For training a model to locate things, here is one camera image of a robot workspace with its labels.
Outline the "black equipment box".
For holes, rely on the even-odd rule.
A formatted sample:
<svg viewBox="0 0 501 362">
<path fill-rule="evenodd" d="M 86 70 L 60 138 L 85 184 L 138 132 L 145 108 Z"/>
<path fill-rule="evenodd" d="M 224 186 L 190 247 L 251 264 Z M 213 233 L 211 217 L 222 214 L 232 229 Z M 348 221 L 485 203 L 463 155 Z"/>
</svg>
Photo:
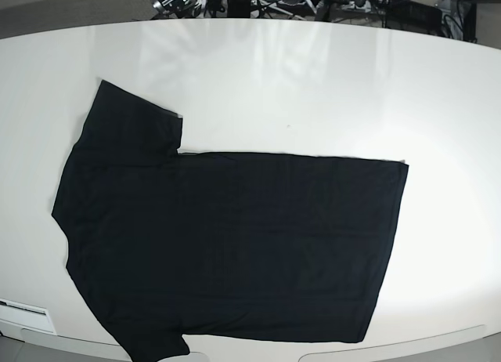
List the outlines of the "black equipment box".
<svg viewBox="0 0 501 362">
<path fill-rule="evenodd" d="M 443 36 L 442 11 L 430 5 L 406 0 L 390 0 L 386 28 Z"/>
</svg>

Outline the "black graphic T-shirt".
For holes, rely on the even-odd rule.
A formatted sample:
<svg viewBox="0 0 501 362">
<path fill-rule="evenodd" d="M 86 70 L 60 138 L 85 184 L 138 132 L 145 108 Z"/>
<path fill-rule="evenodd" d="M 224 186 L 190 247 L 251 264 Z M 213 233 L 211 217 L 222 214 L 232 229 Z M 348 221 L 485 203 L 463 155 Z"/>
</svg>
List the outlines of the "black graphic T-shirt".
<svg viewBox="0 0 501 362">
<path fill-rule="evenodd" d="M 52 217 L 67 272 L 134 361 L 185 335 L 361 342 L 409 168 L 290 154 L 183 154 L 182 119 L 107 81 Z"/>
</svg>

